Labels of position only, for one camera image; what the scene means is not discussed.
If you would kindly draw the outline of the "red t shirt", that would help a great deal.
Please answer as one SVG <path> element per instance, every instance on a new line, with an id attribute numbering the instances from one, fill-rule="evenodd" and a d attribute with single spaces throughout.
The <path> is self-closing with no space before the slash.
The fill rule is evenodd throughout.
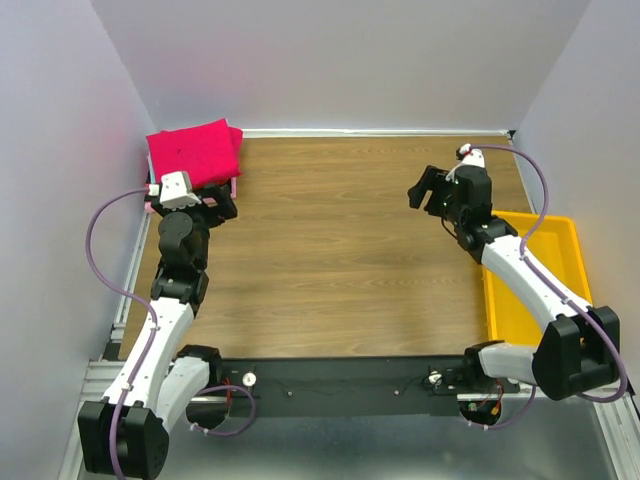
<path id="1" fill-rule="evenodd" d="M 243 137 L 243 130 L 230 126 L 225 119 L 148 135 L 155 179 L 160 181 L 165 175 L 184 171 L 191 185 L 200 188 L 238 177 Z"/>

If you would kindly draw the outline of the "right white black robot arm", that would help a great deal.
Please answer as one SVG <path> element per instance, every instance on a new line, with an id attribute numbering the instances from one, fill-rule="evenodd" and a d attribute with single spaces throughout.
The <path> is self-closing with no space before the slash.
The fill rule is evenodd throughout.
<path id="1" fill-rule="evenodd" d="M 538 387 L 552 400 L 587 397 L 613 383 L 619 387 L 612 400 L 626 392 L 617 314 L 566 287 L 525 246 L 518 231 L 493 212 L 492 182 L 485 168 L 427 166 L 407 196 L 411 208 L 452 225 L 457 244 L 510 289 L 542 333 L 535 347 L 495 340 L 468 348 L 469 376 L 510 378 Z"/>

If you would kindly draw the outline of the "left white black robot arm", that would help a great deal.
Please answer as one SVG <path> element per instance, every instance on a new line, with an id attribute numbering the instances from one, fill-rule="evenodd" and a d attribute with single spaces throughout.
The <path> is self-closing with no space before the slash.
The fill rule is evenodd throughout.
<path id="1" fill-rule="evenodd" d="M 182 411 L 199 389 L 221 380 L 217 349 L 178 345 L 207 292 L 210 232 L 238 215 L 226 184 L 170 181 L 143 191 L 161 218 L 159 261 L 150 297 L 129 297 L 147 316 L 116 378 L 77 417 L 86 470 L 118 479 L 157 478 Z"/>

